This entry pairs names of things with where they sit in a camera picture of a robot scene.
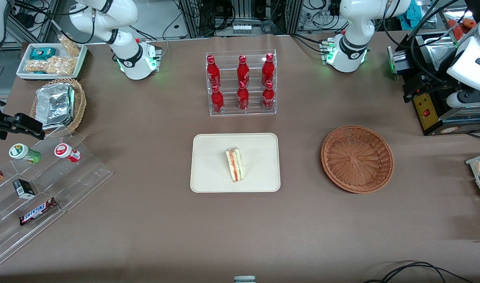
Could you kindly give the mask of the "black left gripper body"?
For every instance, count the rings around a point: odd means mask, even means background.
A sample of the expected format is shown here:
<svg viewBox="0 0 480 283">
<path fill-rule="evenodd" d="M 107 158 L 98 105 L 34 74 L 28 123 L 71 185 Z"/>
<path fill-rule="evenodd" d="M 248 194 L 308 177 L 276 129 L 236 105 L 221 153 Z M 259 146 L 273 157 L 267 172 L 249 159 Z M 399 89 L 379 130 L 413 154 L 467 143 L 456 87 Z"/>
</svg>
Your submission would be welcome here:
<svg viewBox="0 0 480 283">
<path fill-rule="evenodd" d="M 443 78 L 444 84 L 433 79 L 432 85 L 422 85 L 421 92 L 419 95 L 422 94 L 434 94 L 436 98 L 440 98 L 441 100 L 445 100 L 451 95 L 452 93 L 458 91 L 460 88 L 459 82 L 455 79 L 444 77 Z"/>
</svg>

